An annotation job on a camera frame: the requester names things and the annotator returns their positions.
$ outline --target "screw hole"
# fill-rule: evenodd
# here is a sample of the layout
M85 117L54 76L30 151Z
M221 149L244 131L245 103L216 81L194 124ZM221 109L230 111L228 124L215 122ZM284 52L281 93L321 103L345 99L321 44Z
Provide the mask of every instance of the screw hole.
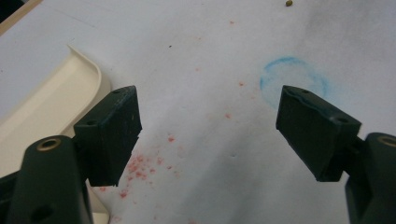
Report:
M380 143L387 145L389 147L396 147L396 138L394 137L380 136L377 138L377 140Z
M343 119L343 118L338 118L338 121L342 122L342 123L347 123L347 119Z
M56 148L60 144L61 144L61 139L59 139L59 138L50 138L50 139L44 140L40 144L38 144L37 150L39 150L39 151L48 151L48 150Z
M38 207L33 214L31 215L31 220L33 223L40 223L41 221L47 219L48 217L52 216L53 208L46 204L41 207Z
M88 125L95 125L95 124L96 124L96 120L94 120L94 119L89 120L89 121L87 122L87 124L88 124Z

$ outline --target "beige tray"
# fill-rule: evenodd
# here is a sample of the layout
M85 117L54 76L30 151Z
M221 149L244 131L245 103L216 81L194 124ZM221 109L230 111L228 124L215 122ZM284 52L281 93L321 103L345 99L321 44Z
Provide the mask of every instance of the beige tray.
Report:
M70 47L70 55L27 99L0 123L0 176L21 167L33 142L56 134L73 136L73 125L110 91L99 67ZM90 192L95 224L107 223L108 212Z

